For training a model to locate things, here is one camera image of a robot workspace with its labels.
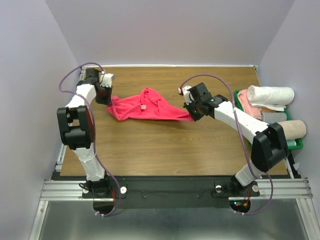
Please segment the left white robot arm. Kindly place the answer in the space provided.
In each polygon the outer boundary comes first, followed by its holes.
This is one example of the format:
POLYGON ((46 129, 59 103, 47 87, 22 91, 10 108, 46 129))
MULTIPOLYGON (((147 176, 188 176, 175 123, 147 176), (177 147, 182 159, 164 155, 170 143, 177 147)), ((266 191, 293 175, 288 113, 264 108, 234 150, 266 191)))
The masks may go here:
POLYGON ((95 150, 96 127, 90 106, 95 100, 98 104, 111 105, 113 73, 89 68, 84 79, 76 84, 71 101, 56 111, 61 142, 78 157, 86 174, 86 182, 80 183, 85 195, 105 198, 112 193, 109 177, 98 161, 95 150))

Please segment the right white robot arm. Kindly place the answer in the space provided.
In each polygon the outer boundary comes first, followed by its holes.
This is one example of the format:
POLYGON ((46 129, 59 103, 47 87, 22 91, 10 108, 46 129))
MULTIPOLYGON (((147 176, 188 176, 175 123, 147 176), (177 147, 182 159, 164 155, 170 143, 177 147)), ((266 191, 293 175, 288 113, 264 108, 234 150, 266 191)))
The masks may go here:
POLYGON ((211 95, 202 82, 194 87, 180 88, 178 93, 184 97, 183 107, 194 121, 210 116, 235 129, 241 140, 247 139, 251 144, 251 153, 245 154, 246 165, 231 178, 233 194, 242 195, 263 173, 288 156, 287 140, 280 124, 255 119, 235 107, 226 97, 211 95))

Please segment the pink microfiber towel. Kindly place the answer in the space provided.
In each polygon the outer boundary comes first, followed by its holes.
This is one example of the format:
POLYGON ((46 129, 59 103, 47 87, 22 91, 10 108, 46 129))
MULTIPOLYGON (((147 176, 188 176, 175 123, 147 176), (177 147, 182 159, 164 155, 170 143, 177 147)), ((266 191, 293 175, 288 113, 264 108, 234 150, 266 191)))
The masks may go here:
POLYGON ((192 122, 190 114, 169 104, 166 99, 152 88, 144 88, 139 94, 120 98, 113 96, 107 111, 118 121, 127 119, 153 121, 192 122))

